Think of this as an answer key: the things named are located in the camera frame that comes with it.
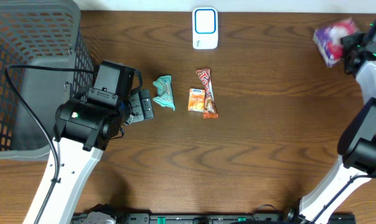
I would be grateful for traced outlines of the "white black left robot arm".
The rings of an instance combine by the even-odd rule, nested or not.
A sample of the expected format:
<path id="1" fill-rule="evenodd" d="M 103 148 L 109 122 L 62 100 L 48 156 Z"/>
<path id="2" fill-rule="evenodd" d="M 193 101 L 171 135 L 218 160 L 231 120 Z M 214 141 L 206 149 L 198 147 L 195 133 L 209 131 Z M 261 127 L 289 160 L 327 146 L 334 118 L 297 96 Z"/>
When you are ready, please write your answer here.
<path id="1" fill-rule="evenodd" d="M 82 190 L 111 138 L 154 116 L 141 72 L 103 61 L 94 85 L 61 104 L 51 155 L 24 223 L 70 223 Z"/>

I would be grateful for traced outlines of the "orange snack packet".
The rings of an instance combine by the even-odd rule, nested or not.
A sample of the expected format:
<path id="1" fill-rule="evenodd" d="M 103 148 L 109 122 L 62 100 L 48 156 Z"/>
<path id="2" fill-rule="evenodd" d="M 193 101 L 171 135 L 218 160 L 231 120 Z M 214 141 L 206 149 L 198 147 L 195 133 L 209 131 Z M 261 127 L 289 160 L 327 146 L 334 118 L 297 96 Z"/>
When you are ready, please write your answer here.
<path id="1" fill-rule="evenodd" d="M 189 111 L 204 112 L 205 90 L 191 88 L 189 90 L 188 107 Z"/>

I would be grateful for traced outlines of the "brown red chocolate bar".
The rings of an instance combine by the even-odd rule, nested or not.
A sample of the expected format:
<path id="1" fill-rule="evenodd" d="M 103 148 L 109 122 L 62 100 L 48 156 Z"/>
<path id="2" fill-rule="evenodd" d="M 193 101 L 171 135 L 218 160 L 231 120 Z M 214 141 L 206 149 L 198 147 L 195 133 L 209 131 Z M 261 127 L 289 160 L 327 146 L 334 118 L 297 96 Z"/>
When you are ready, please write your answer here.
<path id="1" fill-rule="evenodd" d="M 215 105 L 214 93 L 212 89 L 212 79 L 209 68 L 203 68 L 196 71 L 201 83 L 205 88 L 204 113 L 203 118 L 218 118 L 219 114 Z"/>

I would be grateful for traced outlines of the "green wet wipes packet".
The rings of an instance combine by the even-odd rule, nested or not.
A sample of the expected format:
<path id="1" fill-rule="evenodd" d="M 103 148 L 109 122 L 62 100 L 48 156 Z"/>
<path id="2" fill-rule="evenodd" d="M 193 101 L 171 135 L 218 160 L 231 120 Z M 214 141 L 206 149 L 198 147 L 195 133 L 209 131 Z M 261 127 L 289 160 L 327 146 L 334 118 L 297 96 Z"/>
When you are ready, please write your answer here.
<path id="1" fill-rule="evenodd" d="M 153 82 L 153 85 L 157 89 L 157 96 L 153 98 L 153 101 L 162 107 L 172 108 L 175 111 L 176 107 L 171 83 L 172 77 L 170 75 L 161 76 Z"/>

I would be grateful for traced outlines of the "purple pink tissue pack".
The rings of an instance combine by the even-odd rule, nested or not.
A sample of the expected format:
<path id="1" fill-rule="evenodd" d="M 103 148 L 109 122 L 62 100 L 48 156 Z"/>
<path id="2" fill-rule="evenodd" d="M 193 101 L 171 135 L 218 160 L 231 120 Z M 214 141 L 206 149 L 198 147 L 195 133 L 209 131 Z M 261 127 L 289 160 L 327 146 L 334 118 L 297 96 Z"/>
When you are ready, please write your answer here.
<path id="1" fill-rule="evenodd" d="M 343 57 L 341 38 L 356 34 L 358 31 L 357 24 L 351 17 L 314 31 L 313 41 L 327 67 L 333 67 Z"/>

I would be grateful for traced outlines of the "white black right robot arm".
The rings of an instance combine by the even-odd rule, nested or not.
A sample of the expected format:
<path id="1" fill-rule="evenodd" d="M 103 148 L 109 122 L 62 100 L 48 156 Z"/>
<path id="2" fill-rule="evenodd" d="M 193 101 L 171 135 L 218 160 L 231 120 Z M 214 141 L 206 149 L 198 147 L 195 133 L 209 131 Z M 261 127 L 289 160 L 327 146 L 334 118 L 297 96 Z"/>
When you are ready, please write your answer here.
<path id="1" fill-rule="evenodd" d="M 352 192 L 376 179 L 376 20 L 368 32 L 341 42 L 344 71 L 359 84 L 364 107 L 343 132 L 332 169 L 288 212 L 286 223 L 327 223 Z"/>

